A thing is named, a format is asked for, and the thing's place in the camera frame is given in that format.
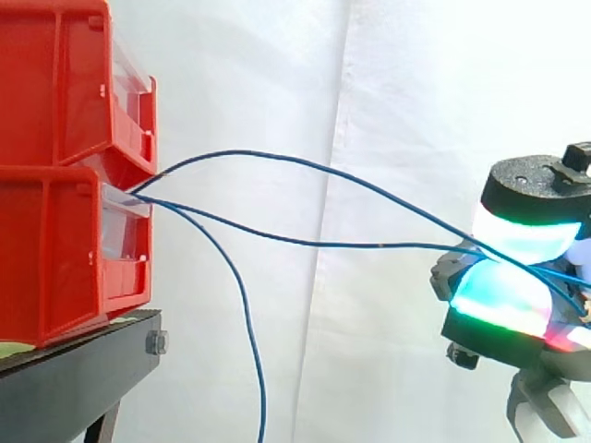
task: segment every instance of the white backdrop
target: white backdrop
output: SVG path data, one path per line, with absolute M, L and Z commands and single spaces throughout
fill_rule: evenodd
M 295 154 L 468 229 L 493 162 L 591 138 L 585 0 L 112 3 L 159 80 L 162 167 L 233 148 Z M 455 241 L 285 164 L 212 161 L 150 194 L 308 239 Z M 152 305 L 171 349 L 125 399 L 115 442 L 255 441 L 259 394 L 232 275 L 187 223 L 157 215 Z M 252 299 L 268 443 L 513 441 L 513 371 L 468 373 L 444 357 L 445 309 L 428 286 L 437 254 L 317 255 L 205 224 Z

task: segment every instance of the bolt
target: bolt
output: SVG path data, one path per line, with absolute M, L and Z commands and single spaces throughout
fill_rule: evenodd
M 151 331 L 146 339 L 146 352 L 151 355 L 166 354 L 168 352 L 168 331 Z

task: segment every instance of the blue wire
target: blue wire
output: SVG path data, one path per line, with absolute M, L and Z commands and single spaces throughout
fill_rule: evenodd
M 479 250 L 466 249 L 466 248 L 459 247 L 459 246 L 434 245 L 434 244 L 430 244 L 430 243 L 344 243 L 344 242 L 313 242 L 310 240 L 300 240 L 300 239 L 293 238 L 293 237 L 284 237 L 282 235 L 277 235 L 274 233 L 265 233 L 264 231 L 259 231 L 259 230 L 250 228 L 248 226 L 245 226 L 244 224 L 236 223 L 235 221 L 225 219 L 224 217 L 220 217 L 219 215 L 212 214 L 212 213 L 207 212 L 205 210 L 198 210 L 197 208 L 193 208 L 193 207 L 183 205 L 180 203 L 176 203 L 173 201 L 161 200 L 158 198 L 152 198 L 152 197 L 147 197 L 147 196 L 143 196 L 143 195 L 141 195 L 141 196 L 137 195 L 137 197 L 143 198 L 146 201 L 149 201 L 152 203 L 158 203 L 158 202 L 166 203 L 166 204 L 175 206 L 176 208 L 178 208 L 180 210 L 193 212 L 193 213 L 196 213 L 202 217 L 206 217 L 208 219 L 215 220 L 217 222 L 226 224 L 226 225 L 231 226 L 233 228 L 239 229 L 240 231 L 244 231 L 245 233 L 252 233 L 252 234 L 257 235 L 259 237 L 263 237 L 263 238 L 278 241 L 278 242 L 284 242 L 284 243 L 288 243 L 288 244 L 292 244 L 292 245 L 321 247 L 321 248 L 341 248 L 341 249 L 399 249 L 399 248 L 403 248 L 403 247 L 418 247 L 418 248 L 422 248 L 422 249 L 434 249 L 434 250 L 441 250 L 441 251 L 458 252 L 461 254 L 467 254 L 467 255 L 475 256 L 475 257 L 479 257 L 479 258 L 487 258 L 487 256 Z M 581 280 L 581 279 L 578 279 L 576 277 L 564 274 L 563 272 L 560 272 L 560 271 L 557 271 L 554 269 L 544 268 L 541 266 L 536 266 L 536 269 L 539 270 L 540 272 L 543 272 L 544 274 L 548 274 L 552 277 L 556 277 L 557 279 L 560 279 L 562 281 L 568 281 L 570 283 L 574 283 L 579 286 L 583 286 L 585 288 L 591 289 L 591 283 Z
M 557 294 L 559 294 L 575 310 L 575 312 L 579 315 L 579 317 L 586 316 L 586 312 L 581 306 L 579 306 L 566 292 L 564 292 L 554 282 L 552 282 L 552 281 L 548 280 L 546 277 L 544 277 L 544 275 L 542 273 L 540 273 L 537 269 L 534 269 L 532 267 L 524 265 L 523 263 L 520 263 L 518 260 L 515 260 L 514 258 L 511 258 L 505 254 L 502 254 L 500 251 L 496 250 L 492 246 L 487 245 L 486 243 L 481 242 L 481 241 L 477 240 L 476 238 L 473 238 L 470 234 L 463 232 L 462 230 L 450 225 L 448 222 L 436 217 L 433 214 L 430 214 L 429 212 L 413 205 L 412 203 L 409 203 L 406 200 L 399 198 L 399 197 L 395 196 L 394 194 L 391 194 L 390 192 L 386 191 L 385 189 L 382 189 L 381 187 L 375 186 L 375 185 L 371 184 L 370 182 L 363 180 L 361 178 L 358 178 L 352 174 L 345 173 L 343 171 L 339 171 L 339 170 L 331 168 L 329 166 L 324 166 L 322 164 L 310 162 L 308 160 L 299 159 L 297 157 L 291 157 L 291 156 L 280 155 L 280 154 L 271 154 L 269 152 L 259 152 L 259 151 L 254 151 L 254 150 L 222 150 L 222 151 L 218 151 L 218 152 L 211 152 L 209 154 L 203 154 L 203 155 L 199 155 L 197 157 L 192 157 L 190 159 L 183 160 L 182 162 L 179 162 L 179 163 L 165 169 L 161 173 L 152 177 L 150 180 L 148 180 L 143 185 L 138 186 L 132 192 L 132 194 L 137 194 L 139 191 L 142 191 L 143 189 L 147 188 L 148 186 L 151 186 L 152 184 L 161 180 L 166 175 L 171 174 L 174 171 L 176 171 L 177 169 L 183 168 L 189 164 L 201 162 L 201 161 L 208 160 L 208 159 L 214 159 L 214 158 L 218 158 L 218 157 L 228 157 L 228 156 L 233 156 L 233 155 L 259 157 L 259 158 L 263 158 L 263 159 L 276 160 L 279 162 L 291 162 L 291 163 L 295 163 L 295 164 L 300 164 L 302 166 L 306 166 L 308 168 L 315 169 L 317 171 L 322 171 L 326 174 L 336 175 L 336 176 L 341 177 L 347 181 L 350 181 L 350 182 L 353 182 L 357 185 L 363 186 L 364 188 L 369 189 L 373 192 L 376 192 L 377 194 L 387 198 L 390 201 L 393 201 L 394 203 L 402 206 L 403 208 L 406 208 L 407 210 L 410 210 L 410 211 L 414 212 L 415 214 L 439 225 L 439 227 L 449 231 L 450 233 L 456 234 L 457 236 L 463 238 L 464 240 L 467 240 L 467 241 L 473 243 L 474 245 L 477 245 L 480 248 L 489 251 L 490 253 L 494 254 L 496 257 L 498 257 L 502 260 L 508 261 L 509 263 L 513 264 L 514 266 L 533 275 L 534 277 L 536 277 L 540 281 L 544 282 L 544 284 L 546 284 L 551 290 L 553 290 Z
M 249 307 L 249 302 L 248 302 L 247 289 L 244 285 L 244 282 L 242 281 L 242 277 L 240 276 L 238 269 L 236 268 L 232 259 L 223 250 L 222 246 L 215 240 L 215 238 L 213 238 L 213 236 L 203 226 L 201 226 L 199 223 L 197 223 L 195 220 L 193 220 L 192 217 L 185 214 L 185 212 L 183 212 L 182 210 L 176 208 L 174 205 L 169 204 L 165 201 L 156 201 L 152 198 L 145 198 L 145 197 L 141 197 L 141 196 L 137 196 L 137 197 L 139 199 L 142 199 L 142 200 L 150 202 L 150 203 L 154 203 L 156 205 L 159 205 L 163 208 L 166 208 L 166 209 L 176 213 L 177 215 L 179 215 L 180 217 L 184 218 L 189 223 L 191 223 L 193 226 L 195 226 L 197 229 L 199 229 L 210 240 L 210 242 L 213 243 L 213 245 L 220 252 L 220 254 L 222 254 L 223 259 L 225 260 L 225 262 L 228 264 L 228 266 L 232 270 L 232 273 L 235 276 L 236 282 L 238 283 L 238 287 L 240 288 L 240 295 L 242 296 L 242 305 L 244 307 L 244 317 L 245 317 L 245 321 L 247 323 L 248 340 L 250 341 L 250 348 L 252 350 L 252 355 L 254 357 L 255 367 L 257 369 L 257 377 L 259 380 L 260 422 L 259 422 L 259 437 L 258 437 L 257 441 L 258 441 L 258 443 L 263 443 L 263 440 L 265 438 L 265 428 L 267 425 L 267 390 L 265 388 L 265 377 L 264 377 L 263 370 L 262 370 L 262 363 L 260 361 L 259 346 L 257 345 L 257 339 L 255 336 L 254 328 L 252 326 L 252 319 L 250 317 L 250 307 Z
M 249 228 L 248 226 L 244 226 L 242 224 L 236 223 L 234 221 L 230 221 L 219 217 L 217 215 L 211 214 L 204 210 L 198 210 L 197 208 L 192 208 L 190 206 L 182 205 L 180 203 L 174 203 L 173 201 L 168 200 L 161 200 L 158 198 L 152 198 L 144 195 L 136 194 L 137 198 L 140 198 L 144 201 L 149 203 L 155 204 L 167 204 L 176 207 L 179 210 L 186 210 L 189 212 L 194 212 L 198 215 L 203 217 L 216 220 L 217 222 L 221 222 L 232 226 L 236 229 L 241 231 L 245 231 L 247 233 L 253 233 L 263 238 L 290 243 L 293 245 L 301 245 L 301 246 L 311 246 L 311 247 L 328 247 L 328 248 L 349 248 L 349 249 L 403 249 L 403 248 L 420 248 L 420 249 L 434 249 L 438 251 L 452 251 L 452 252 L 459 252 L 471 256 L 476 257 L 486 257 L 482 252 L 476 250 L 465 249 L 459 246 L 447 246 L 447 245 L 435 245 L 432 243 L 417 243 L 417 242 L 408 242 L 408 243 L 343 243 L 343 242 L 312 242 L 308 240 L 299 240 L 296 238 L 290 237 L 283 237 L 280 235 L 276 235 L 274 233 L 265 233 L 263 231 L 258 231 L 253 228 Z

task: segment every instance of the cyan light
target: cyan light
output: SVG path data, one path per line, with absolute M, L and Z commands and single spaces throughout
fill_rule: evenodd
M 524 270 L 483 260 L 464 275 L 451 306 L 460 314 L 542 338 L 552 297 L 544 283 Z
M 580 228 L 581 223 L 545 226 L 513 223 L 491 214 L 482 205 L 478 205 L 472 234 L 477 240 L 491 245 L 499 252 L 526 265 L 534 265 L 564 254 Z

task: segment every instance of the red plastic bin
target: red plastic bin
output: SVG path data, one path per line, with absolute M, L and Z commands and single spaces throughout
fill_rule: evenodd
M 156 84 L 114 35 L 104 0 L 0 0 L 0 165 L 155 174 Z
M 43 347 L 151 297 L 151 207 L 85 167 L 0 167 L 0 341 Z

